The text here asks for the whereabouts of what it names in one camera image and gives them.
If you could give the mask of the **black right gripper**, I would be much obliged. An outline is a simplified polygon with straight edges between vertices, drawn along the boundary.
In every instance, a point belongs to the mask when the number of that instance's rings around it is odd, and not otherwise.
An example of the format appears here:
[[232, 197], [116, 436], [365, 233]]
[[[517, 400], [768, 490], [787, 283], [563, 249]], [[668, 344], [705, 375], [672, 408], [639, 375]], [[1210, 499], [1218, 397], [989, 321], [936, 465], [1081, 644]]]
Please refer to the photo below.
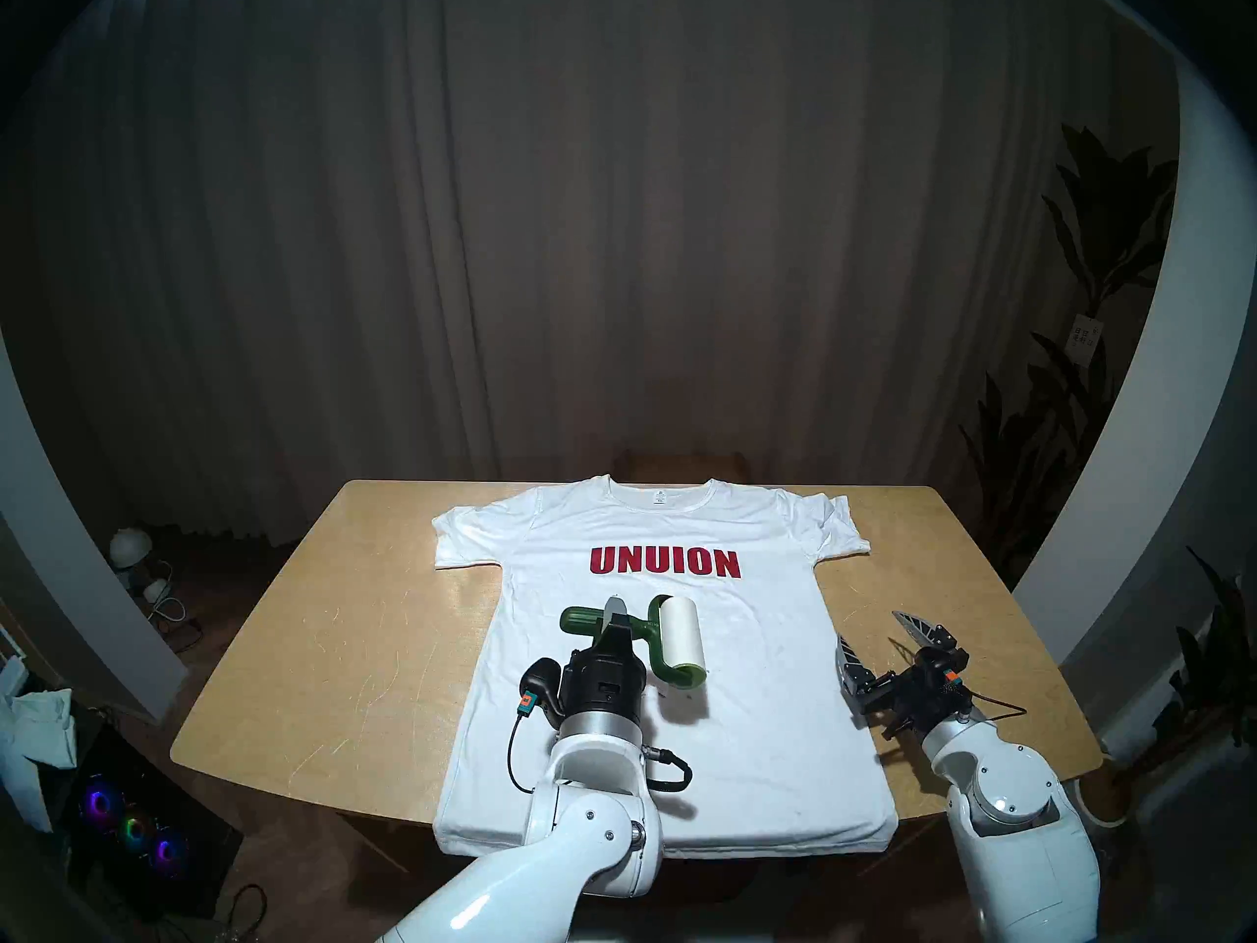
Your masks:
[[[957, 637], [941, 624], [926, 622], [908, 612], [894, 612], [894, 617], [921, 648], [957, 653]], [[968, 689], [957, 673], [887, 673], [876, 679], [841, 635], [838, 648], [843, 692], [855, 699], [860, 714], [889, 715], [884, 737], [896, 737], [905, 731], [926, 737], [944, 723], [968, 720]]]

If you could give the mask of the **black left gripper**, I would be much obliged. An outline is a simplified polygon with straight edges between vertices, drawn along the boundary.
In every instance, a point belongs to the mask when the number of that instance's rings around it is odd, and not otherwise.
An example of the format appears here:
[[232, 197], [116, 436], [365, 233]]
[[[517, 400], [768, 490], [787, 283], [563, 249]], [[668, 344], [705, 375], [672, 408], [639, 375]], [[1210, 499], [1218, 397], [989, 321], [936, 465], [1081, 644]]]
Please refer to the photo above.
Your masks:
[[635, 622], [623, 600], [607, 600], [601, 646], [573, 650], [564, 665], [558, 733], [641, 733], [646, 666], [632, 648]]

